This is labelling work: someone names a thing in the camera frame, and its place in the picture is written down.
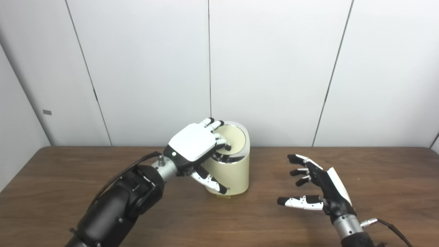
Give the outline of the black and white left hand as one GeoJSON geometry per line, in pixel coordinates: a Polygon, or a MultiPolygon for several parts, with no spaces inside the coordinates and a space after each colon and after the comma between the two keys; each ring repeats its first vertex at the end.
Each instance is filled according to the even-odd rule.
{"type": "Polygon", "coordinates": [[[224,121],[214,118],[187,125],[171,138],[163,150],[163,155],[174,164],[177,177],[191,176],[209,189],[226,194],[227,188],[202,167],[217,150],[232,149],[232,144],[214,131],[224,125],[224,121]]]}

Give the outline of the black and white right hand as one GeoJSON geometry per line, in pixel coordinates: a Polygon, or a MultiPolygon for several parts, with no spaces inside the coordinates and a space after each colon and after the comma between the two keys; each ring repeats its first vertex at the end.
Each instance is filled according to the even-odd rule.
{"type": "Polygon", "coordinates": [[[350,196],[334,168],[324,170],[312,159],[298,154],[289,154],[287,158],[290,164],[301,165],[301,168],[290,172],[291,176],[303,175],[296,181],[296,186],[312,183],[319,187],[323,194],[279,197],[278,205],[304,210],[323,210],[332,223],[344,215],[357,215],[350,196]]]}

